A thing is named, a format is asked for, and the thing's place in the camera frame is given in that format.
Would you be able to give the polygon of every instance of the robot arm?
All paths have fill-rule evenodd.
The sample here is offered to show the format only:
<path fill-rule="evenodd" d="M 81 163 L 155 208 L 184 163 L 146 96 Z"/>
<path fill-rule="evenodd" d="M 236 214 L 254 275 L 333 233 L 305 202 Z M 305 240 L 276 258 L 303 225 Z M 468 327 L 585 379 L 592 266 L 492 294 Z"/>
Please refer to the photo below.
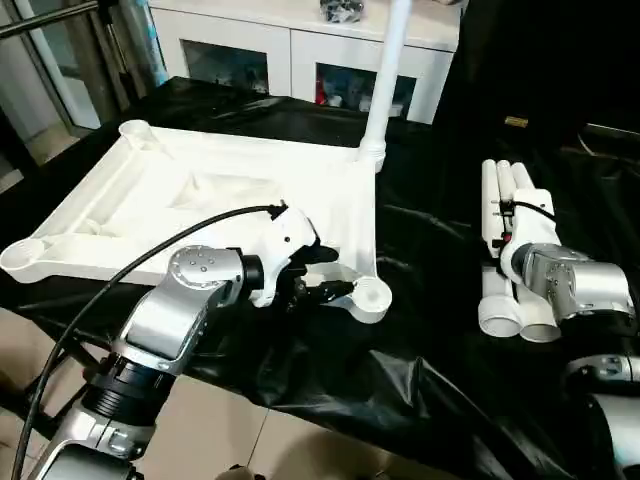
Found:
<path fill-rule="evenodd" d="M 553 309 L 558 325 L 596 312 L 635 316 L 620 267 L 595 262 L 561 245 L 551 194 L 534 188 L 524 165 L 511 166 L 505 160 L 495 165 L 487 160 L 483 191 L 483 236 L 502 274 L 542 297 Z"/>
<path fill-rule="evenodd" d="M 640 464 L 640 357 L 631 346 L 637 328 L 626 276 L 561 245 L 551 195 L 533 186 L 522 164 L 487 160 L 482 171 L 483 238 L 499 264 L 483 277 L 500 286 L 500 295 L 485 289 L 493 297 L 483 302 L 499 299 L 503 316 L 522 318 L 511 283 L 546 302 L 572 359 L 565 387 L 576 437 L 589 445 L 587 478 L 625 478 Z"/>
<path fill-rule="evenodd" d="M 65 416 L 29 479 L 143 478 L 131 462 L 144 455 L 156 417 L 211 314 L 242 294 L 257 307 L 270 305 L 290 257 L 314 244 L 319 242 L 309 220 L 287 208 L 263 234 L 258 255 L 205 246 L 178 250 L 160 284 L 136 305 L 109 356 L 96 371 L 85 372 L 86 394 Z M 352 290 L 341 287 L 344 294 Z"/>

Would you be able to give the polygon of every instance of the table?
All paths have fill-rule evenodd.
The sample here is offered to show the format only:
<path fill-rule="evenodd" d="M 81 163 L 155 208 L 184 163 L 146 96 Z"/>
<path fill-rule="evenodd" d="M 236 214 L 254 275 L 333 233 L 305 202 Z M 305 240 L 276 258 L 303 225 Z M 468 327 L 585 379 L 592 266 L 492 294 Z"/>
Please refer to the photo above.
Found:
<path fill-rule="evenodd" d="M 366 121 L 174 78 L 0 196 L 0 248 L 28 236 L 131 118 L 349 147 Z M 213 322 L 187 373 L 462 477 L 575 478 L 589 462 L 562 401 L 559 378 L 570 352 L 562 342 L 494 339 L 477 326 L 484 158 L 460 138 L 401 120 L 389 123 L 387 142 L 376 199 L 378 269 L 394 295 L 385 319 L 364 325 L 329 307 L 287 315 L 241 304 Z M 494 155 L 525 161 L 534 182 L 551 191 L 566 244 L 618 263 L 640 286 L 635 164 L 509 141 L 495 142 Z M 2 273 L 0 304 L 55 337 L 101 284 L 51 277 L 19 285 Z M 78 339 L 106 347 L 147 290 L 119 285 Z"/>

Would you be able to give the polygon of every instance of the glass cabinet door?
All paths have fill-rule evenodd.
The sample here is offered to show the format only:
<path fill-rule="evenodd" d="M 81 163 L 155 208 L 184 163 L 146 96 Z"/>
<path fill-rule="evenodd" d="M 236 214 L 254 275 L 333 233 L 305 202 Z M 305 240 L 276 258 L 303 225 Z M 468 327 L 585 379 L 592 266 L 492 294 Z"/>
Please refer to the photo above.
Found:
<path fill-rule="evenodd" d="M 289 30 L 151 9 L 169 76 L 291 94 Z"/>
<path fill-rule="evenodd" d="M 189 77 L 269 93 L 267 54 L 181 40 Z"/>
<path fill-rule="evenodd" d="M 292 30 L 292 96 L 369 111 L 382 48 L 382 42 Z M 389 115 L 431 123 L 452 58 L 450 52 L 405 46 Z"/>
<path fill-rule="evenodd" d="M 7 12 L 13 11 L 14 16 L 22 19 L 74 4 L 73 0 L 0 1 Z M 59 114 L 65 124 L 78 134 L 99 128 L 118 112 L 96 38 L 88 14 L 61 20 L 23 35 L 24 45 L 30 50 L 34 65 L 46 84 L 51 85 L 52 101 Z"/>
<path fill-rule="evenodd" d="M 376 81 L 375 72 L 357 68 L 338 67 L 326 63 L 316 64 L 316 99 L 319 105 L 342 107 L 368 112 Z M 406 119 L 416 79 L 398 76 L 390 117 Z"/>

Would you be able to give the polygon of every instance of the black tablecloth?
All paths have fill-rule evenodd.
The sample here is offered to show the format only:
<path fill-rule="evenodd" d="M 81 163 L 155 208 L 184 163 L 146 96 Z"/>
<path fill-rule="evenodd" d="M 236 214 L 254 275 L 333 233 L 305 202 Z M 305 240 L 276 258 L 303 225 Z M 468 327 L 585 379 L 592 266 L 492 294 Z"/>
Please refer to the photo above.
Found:
<path fill-rule="evenodd" d="M 120 121 L 129 118 L 349 147 L 366 121 L 183 79 Z M 113 144 L 118 123 L 0 196 L 1 248 L 33 232 Z M 588 470 L 585 439 L 572 432 L 562 402 L 563 342 L 494 339 L 478 329 L 483 158 L 471 147 L 426 125 L 390 122 L 376 194 L 379 274 L 393 290 L 382 322 L 364 325 L 328 307 L 287 315 L 241 304 L 214 322 L 188 374 L 464 477 L 573 478 Z M 564 243 L 618 263 L 640 285 L 636 165 L 508 143 L 496 143 L 493 153 L 524 161 L 534 182 L 551 191 Z M 1 275 L 3 306 L 60 325 L 101 285 L 62 277 L 19 285 Z M 118 286 L 82 325 L 84 338 L 113 338 L 146 290 Z"/>

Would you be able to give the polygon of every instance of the tiled floor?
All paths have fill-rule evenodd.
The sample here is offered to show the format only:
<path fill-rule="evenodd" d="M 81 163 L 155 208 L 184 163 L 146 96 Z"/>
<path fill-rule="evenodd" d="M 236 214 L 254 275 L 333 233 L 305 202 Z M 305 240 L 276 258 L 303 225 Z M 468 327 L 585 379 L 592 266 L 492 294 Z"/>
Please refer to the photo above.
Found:
<path fill-rule="evenodd" d="M 42 368 L 51 340 L 30 322 L 0 309 L 0 373 L 18 386 Z M 91 347 L 96 357 L 104 352 Z M 45 409 L 57 411 L 82 385 L 74 361 L 47 389 Z M 0 412 L 0 480 L 11 476 L 21 420 Z M 46 445 L 33 435 L 25 472 Z M 137 468 L 148 480 L 212 480 L 235 464 L 269 480 L 356 480 L 385 470 L 403 480 L 455 480 L 366 443 L 282 413 L 188 377 L 180 377 L 158 418 L 158 430 Z"/>

